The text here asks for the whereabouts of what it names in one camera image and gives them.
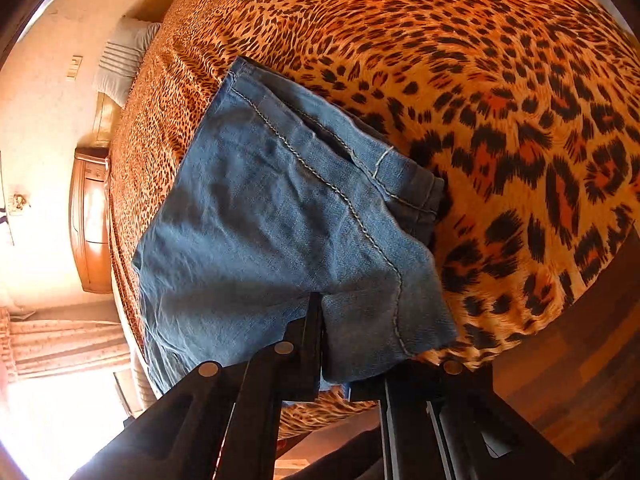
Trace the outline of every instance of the curtain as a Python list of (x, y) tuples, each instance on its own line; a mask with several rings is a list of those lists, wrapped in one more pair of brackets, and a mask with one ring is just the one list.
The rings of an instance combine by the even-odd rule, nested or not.
[(10, 319), (0, 308), (0, 370), (8, 382), (72, 372), (129, 367), (120, 323), (67, 319)]

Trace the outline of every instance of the bright window light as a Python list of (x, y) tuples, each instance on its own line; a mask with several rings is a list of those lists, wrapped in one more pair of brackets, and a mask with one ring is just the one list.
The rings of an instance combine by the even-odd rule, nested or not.
[(8, 395), (0, 440), (30, 480), (68, 480), (127, 418), (110, 372), (20, 381)]

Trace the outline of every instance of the black metal clamp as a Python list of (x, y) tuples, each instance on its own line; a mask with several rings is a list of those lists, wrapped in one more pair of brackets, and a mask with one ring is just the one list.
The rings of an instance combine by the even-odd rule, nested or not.
[[(72, 480), (272, 480), (282, 401), (318, 396), (321, 300), (248, 362), (200, 364)], [(386, 480), (580, 478), (494, 394), (490, 367), (406, 362), (348, 389), (380, 402)]]

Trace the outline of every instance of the wall outlet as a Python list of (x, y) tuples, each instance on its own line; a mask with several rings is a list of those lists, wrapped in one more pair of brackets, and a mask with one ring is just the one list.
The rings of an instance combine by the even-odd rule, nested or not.
[(82, 63), (82, 56), (73, 56), (71, 58), (71, 63), (69, 64), (69, 68), (66, 70), (67, 81), (76, 80), (76, 76), (78, 75), (78, 69), (80, 68), (80, 63)]

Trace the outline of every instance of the wooden nightstand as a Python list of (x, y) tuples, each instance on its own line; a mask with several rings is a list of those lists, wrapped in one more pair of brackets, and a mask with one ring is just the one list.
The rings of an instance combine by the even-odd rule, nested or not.
[(69, 237), (82, 290), (110, 294), (111, 259), (104, 183), (107, 148), (76, 148), (69, 191)]

